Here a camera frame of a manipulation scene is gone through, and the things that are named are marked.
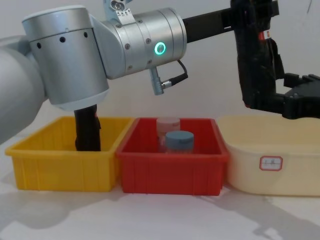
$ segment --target cream plastic container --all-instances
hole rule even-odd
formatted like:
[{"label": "cream plastic container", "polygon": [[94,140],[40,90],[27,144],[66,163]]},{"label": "cream plastic container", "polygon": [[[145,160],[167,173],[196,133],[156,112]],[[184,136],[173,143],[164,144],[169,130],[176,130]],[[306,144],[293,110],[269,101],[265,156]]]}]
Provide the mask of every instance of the cream plastic container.
[{"label": "cream plastic container", "polygon": [[260,195],[320,196],[320,119],[226,116],[218,126],[230,152],[227,180]]}]

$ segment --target red label sticker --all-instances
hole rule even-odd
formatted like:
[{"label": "red label sticker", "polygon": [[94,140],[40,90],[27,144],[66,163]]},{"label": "red label sticker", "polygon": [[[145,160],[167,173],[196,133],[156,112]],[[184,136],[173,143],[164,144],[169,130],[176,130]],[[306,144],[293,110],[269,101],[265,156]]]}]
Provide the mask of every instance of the red label sticker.
[{"label": "red label sticker", "polygon": [[283,166],[283,158],[280,156],[263,156],[260,158],[260,169],[262,171],[279,172]]},{"label": "red label sticker", "polygon": [[260,41],[271,38],[270,30],[260,32],[258,37]]}]

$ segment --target screw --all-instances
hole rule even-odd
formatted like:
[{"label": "screw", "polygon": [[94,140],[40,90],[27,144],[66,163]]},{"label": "screw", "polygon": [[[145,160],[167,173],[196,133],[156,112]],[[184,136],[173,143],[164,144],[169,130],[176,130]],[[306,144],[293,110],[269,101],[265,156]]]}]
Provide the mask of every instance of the screw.
[{"label": "screw", "polygon": [[111,6],[117,11],[125,10],[125,5],[123,3],[121,3],[121,2],[112,1],[111,2]]}]

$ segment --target white wall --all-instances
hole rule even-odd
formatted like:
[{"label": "white wall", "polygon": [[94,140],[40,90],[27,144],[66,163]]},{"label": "white wall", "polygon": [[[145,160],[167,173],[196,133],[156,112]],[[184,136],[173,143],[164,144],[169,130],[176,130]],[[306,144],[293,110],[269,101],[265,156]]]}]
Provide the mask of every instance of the white wall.
[{"label": "white wall", "polygon": [[[134,0],[134,13],[172,7],[183,18],[229,7],[229,0]],[[277,41],[285,71],[320,75],[320,1],[279,0],[280,16],[272,19],[271,34]],[[0,38],[24,33],[21,20],[26,15],[65,5],[85,5],[91,14],[104,19],[102,0],[1,0]],[[226,33],[188,45],[183,58],[189,79],[154,96],[148,72],[109,81],[110,93],[98,106],[99,116],[211,117],[260,113],[246,109],[241,96],[237,50],[233,33]],[[159,68],[163,80],[181,73],[176,63]],[[279,92],[285,90],[279,83]],[[34,123],[21,134],[66,113],[44,103]]]}]

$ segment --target plastic jar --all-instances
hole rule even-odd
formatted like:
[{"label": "plastic jar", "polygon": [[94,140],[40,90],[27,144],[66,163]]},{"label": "plastic jar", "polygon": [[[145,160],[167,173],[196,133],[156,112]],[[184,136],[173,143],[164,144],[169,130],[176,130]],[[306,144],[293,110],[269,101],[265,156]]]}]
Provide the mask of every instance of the plastic jar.
[{"label": "plastic jar", "polygon": [[172,117],[163,117],[156,120],[156,131],[158,137],[158,151],[166,152],[166,134],[180,130],[180,119]]},{"label": "plastic jar", "polygon": [[195,135],[189,131],[172,131],[165,135],[166,152],[169,154],[192,154]]}]

